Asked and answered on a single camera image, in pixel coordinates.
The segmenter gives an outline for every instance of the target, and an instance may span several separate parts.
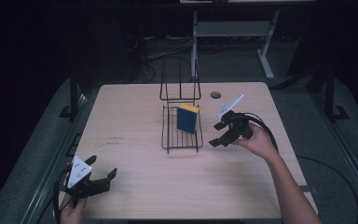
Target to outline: wooden tabletop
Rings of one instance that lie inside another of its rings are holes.
[[[177,84],[168,86],[170,94]],[[185,84],[183,92],[193,92]],[[273,132],[280,153],[298,185],[307,185],[264,83],[201,83],[200,122],[203,146],[161,147],[163,106],[159,84],[107,85],[100,89],[76,155],[97,155],[91,179],[105,178],[117,167],[109,192],[89,198],[85,218],[98,219],[239,219],[280,218],[266,163],[238,146],[212,147],[209,141],[227,129],[213,126],[220,105],[243,93],[235,112],[257,114]],[[222,94],[220,99],[210,96]],[[309,193],[306,196],[314,206]]]

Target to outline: person's right hand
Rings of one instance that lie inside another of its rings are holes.
[[[245,147],[256,156],[259,156],[266,161],[271,161],[276,158],[276,156],[279,157],[278,151],[272,145],[271,140],[264,129],[252,122],[249,122],[249,128],[252,131],[252,137],[250,139],[247,139],[246,137],[242,137],[242,139],[239,138],[233,142],[233,145]]]

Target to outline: human hand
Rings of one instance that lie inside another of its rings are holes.
[[[69,194],[65,194],[61,203],[61,224],[81,224],[83,220],[83,209],[86,207],[87,199],[79,199],[74,207],[74,201]]]
[[[256,156],[259,156],[266,161],[271,161],[279,156],[278,151],[272,145],[271,140],[264,129],[252,122],[249,122],[249,128],[252,131],[252,137],[250,139],[247,139],[246,137],[242,137],[242,139],[239,138],[233,142],[233,145],[245,147]]]

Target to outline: black wire rack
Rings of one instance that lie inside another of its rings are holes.
[[[170,149],[196,149],[202,147],[202,128],[200,123],[200,112],[197,128],[194,133],[187,133],[177,129],[177,108],[181,103],[187,103],[200,108],[196,105],[196,100],[201,98],[200,79],[196,73],[195,77],[189,80],[193,84],[192,92],[184,94],[183,82],[181,74],[181,62],[179,61],[179,81],[175,84],[168,84],[168,77],[165,69],[165,62],[162,62],[162,75],[159,99],[166,102],[162,107],[162,136],[161,147],[170,153]],[[169,86],[178,85],[174,91],[169,91]]]

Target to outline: human arm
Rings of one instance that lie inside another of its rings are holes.
[[[83,209],[86,207],[87,199],[79,199],[76,206],[69,194],[65,194],[61,203],[61,224],[81,224],[83,220]]]
[[[322,223],[283,158],[271,144],[267,133],[253,123],[249,123],[249,127],[253,133],[252,137],[237,139],[233,144],[247,148],[266,161],[278,195],[283,222],[285,224]]]

